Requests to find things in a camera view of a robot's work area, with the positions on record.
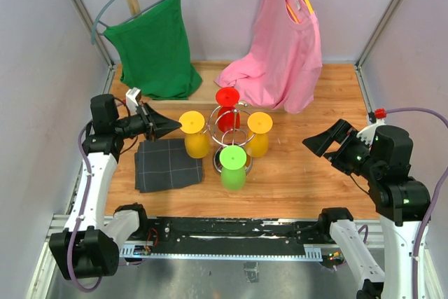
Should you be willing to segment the red wine glass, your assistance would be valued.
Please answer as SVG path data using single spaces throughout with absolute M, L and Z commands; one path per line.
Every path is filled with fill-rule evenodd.
M 234 114 L 235 105 L 239 102 L 239 92 L 234 87 L 221 88 L 216 93 L 216 101 L 220 106 L 218 110 L 218 129 L 227 132 L 233 127 L 240 128 L 240 114 Z

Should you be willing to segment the green wine glass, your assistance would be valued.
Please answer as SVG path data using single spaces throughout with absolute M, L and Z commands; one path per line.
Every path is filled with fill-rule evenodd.
M 246 182 L 246 152 L 237 145 L 226 146 L 219 155 L 220 179 L 228 190 L 241 190 Z

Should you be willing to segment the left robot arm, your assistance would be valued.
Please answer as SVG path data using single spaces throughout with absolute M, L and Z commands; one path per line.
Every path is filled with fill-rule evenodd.
M 83 158 L 81 185 L 64 229 L 53 233 L 49 241 L 62 276 L 84 292 L 93 289 L 82 285 L 81 279 L 101 281 L 114 275 L 125 242 L 131 237 L 146 238 L 150 231 L 144 206 L 137 203 L 118 207 L 113 219 L 104 222 L 111 179 L 125 140 L 144 135 L 155 141 L 181 127 L 139 101 L 126 104 L 127 116 L 120 118 L 119 102 L 112 94 L 90 100 L 92 120 L 78 136 Z

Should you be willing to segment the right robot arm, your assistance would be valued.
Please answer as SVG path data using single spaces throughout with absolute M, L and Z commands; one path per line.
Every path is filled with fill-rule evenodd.
M 346 175 L 363 177 L 379 214 L 385 266 L 361 241 L 345 207 L 325 208 L 305 221 L 166 218 L 166 239 L 154 248 L 165 258 L 297 260 L 308 244 L 336 244 L 358 284 L 358 298 L 422 298 L 424 247 L 430 219 L 427 187 L 410 176 L 413 142 L 407 131 L 383 120 L 362 130 L 338 120 L 304 145 Z

